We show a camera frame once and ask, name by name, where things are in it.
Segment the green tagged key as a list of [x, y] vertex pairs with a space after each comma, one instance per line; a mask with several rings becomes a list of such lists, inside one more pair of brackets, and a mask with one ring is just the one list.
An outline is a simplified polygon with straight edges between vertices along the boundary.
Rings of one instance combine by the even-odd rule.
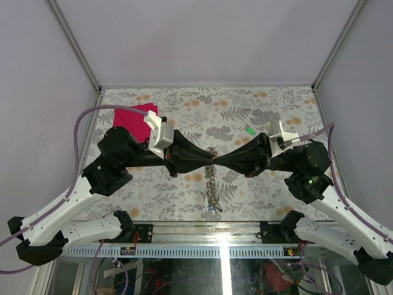
[[250, 127], [248, 127], [248, 128], [246, 129], [246, 131], [247, 131], [250, 135], [255, 135], [255, 131], [254, 131], [252, 128], [250, 128]]

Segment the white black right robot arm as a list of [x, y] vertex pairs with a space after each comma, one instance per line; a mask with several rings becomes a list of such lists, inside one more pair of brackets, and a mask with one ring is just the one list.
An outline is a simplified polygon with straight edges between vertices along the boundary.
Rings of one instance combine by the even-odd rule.
[[332, 162], [323, 143], [302, 144], [300, 136], [291, 132], [261, 133], [214, 162], [247, 178], [265, 170], [289, 172], [284, 182], [292, 196], [323, 212], [342, 229], [318, 226], [292, 211], [282, 220], [281, 238], [290, 243], [299, 238], [320, 244], [350, 260], [375, 283], [387, 286], [392, 282], [392, 231], [339, 192], [325, 174]]

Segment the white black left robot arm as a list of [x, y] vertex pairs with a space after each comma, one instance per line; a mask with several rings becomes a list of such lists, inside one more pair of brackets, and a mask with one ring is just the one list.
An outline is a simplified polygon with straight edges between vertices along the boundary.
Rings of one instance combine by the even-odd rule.
[[28, 218], [14, 216], [7, 225], [21, 241], [16, 252], [20, 260], [41, 266], [62, 252], [94, 241], [132, 242], [135, 225], [123, 210], [114, 210], [95, 221], [75, 217], [132, 180], [129, 167], [165, 166], [172, 177], [212, 165], [213, 155], [196, 147], [178, 130], [163, 157], [148, 151], [124, 127], [112, 127], [98, 143], [100, 155], [85, 167], [75, 186]]

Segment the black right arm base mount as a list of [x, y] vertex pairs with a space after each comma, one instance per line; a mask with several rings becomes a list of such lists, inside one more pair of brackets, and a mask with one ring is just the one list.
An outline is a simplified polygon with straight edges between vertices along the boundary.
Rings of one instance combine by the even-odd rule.
[[262, 244], [290, 244], [298, 243], [299, 238], [294, 231], [281, 223], [271, 223], [268, 221], [259, 222], [259, 231], [255, 236], [262, 241]]

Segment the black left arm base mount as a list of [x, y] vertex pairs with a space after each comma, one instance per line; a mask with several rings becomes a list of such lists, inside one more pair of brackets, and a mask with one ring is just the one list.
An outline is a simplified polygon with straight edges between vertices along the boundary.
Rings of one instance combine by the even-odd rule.
[[137, 224], [120, 239], [121, 243], [148, 244], [152, 243], [154, 226], [152, 224]]

